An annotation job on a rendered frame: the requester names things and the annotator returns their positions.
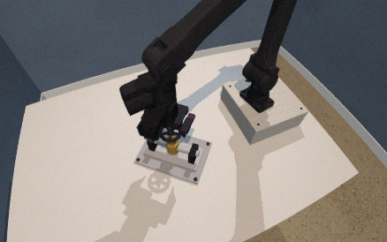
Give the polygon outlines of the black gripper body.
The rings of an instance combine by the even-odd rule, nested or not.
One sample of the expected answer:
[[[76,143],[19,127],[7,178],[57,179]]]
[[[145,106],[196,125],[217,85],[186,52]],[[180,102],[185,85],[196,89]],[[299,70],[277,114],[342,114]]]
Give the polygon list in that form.
[[[175,101],[176,100],[177,100],[177,96],[176,96]],[[161,104],[161,103],[158,103],[156,101],[154,101],[154,102],[157,105],[160,105],[160,106],[168,106],[168,105],[171,105],[171,104],[174,103],[174,102],[170,102],[170,103],[167,103],[167,104]],[[175,129],[175,130],[187,133],[189,131],[189,129],[190,129],[190,126],[191,126],[192,122],[194,121],[192,118],[186,117],[186,119],[185,119],[185,121],[183,123],[183,120],[184,120],[185,116],[187,115],[187,113],[188,113],[188,107],[185,106],[185,105],[182,105],[182,104],[178,104],[178,115],[177,115],[174,123],[171,124],[171,123],[164,122],[163,126],[166,126],[166,127],[171,128],[171,129]]]

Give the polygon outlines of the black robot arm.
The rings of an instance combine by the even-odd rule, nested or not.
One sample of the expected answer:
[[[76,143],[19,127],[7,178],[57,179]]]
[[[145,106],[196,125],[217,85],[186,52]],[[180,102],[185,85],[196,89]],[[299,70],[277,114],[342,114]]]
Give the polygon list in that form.
[[[174,123],[178,115],[176,84],[185,61],[245,1],[201,0],[144,49],[141,59],[148,72],[122,85],[119,91],[130,116],[148,109],[137,125],[139,135],[145,140],[159,140],[164,122]],[[239,95],[258,113],[274,104],[269,91],[278,81],[277,54],[296,3],[297,0],[273,0],[259,49],[250,55],[243,68],[246,82],[252,83]],[[154,99],[161,104],[175,102],[160,106]]]

